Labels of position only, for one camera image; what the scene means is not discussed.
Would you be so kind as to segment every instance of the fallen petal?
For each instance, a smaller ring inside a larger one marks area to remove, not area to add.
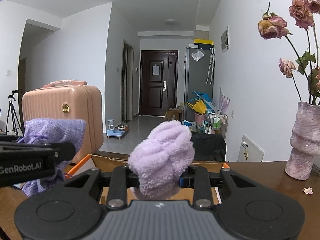
[[[305,194],[309,194],[309,195],[313,194],[311,187],[308,187],[308,188],[305,187],[305,188],[303,189],[303,192],[304,192]]]

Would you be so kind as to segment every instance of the tripod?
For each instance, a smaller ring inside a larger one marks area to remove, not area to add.
[[[7,124],[5,126],[5,132],[14,132],[15,135],[18,136],[18,129],[21,130],[22,134],[24,133],[22,131],[22,128],[21,128],[21,125],[19,123],[19,119],[17,117],[17,114],[16,114],[16,110],[14,109],[14,105],[12,103],[12,99],[14,101],[16,101],[16,99],[13,97],[14,93],[17,93],[18,90],[12,90],[12,95],[9,95],[8,98],[10,99],[9,100],[9,108],[8,108],[8,114],[7,114]],[[10,130],[8,131],[8,121],[9,121],[9,115],[11,113],[11,119],[12,119],[12,126],[13,126],[13,130]]]

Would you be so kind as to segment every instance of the electrical panel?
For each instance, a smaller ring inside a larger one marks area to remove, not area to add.
[[[225,53],[228,49],[230,49],[230,40],[229,40],[229,26],[224,30],[221,35],[221,49],[222,53]]]
[[[262,162],[264,152],[247,136],[242,136],[238,162]]]

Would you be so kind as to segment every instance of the suitcase logo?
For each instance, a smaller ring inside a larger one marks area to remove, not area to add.
[[[62,112],[63,112],[64,114],[68,114],[68,113],[70,112],[70,108],[69,108],[69,106],[68,106],[67,104],[63,104],[63,106],[62,106]]]

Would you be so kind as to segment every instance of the smoke detector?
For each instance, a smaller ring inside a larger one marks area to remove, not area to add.
[[[174,19],[167,19],[165,21],[165,24],[166,25],[178,25],[178,22],[176,20],[174,20]]]

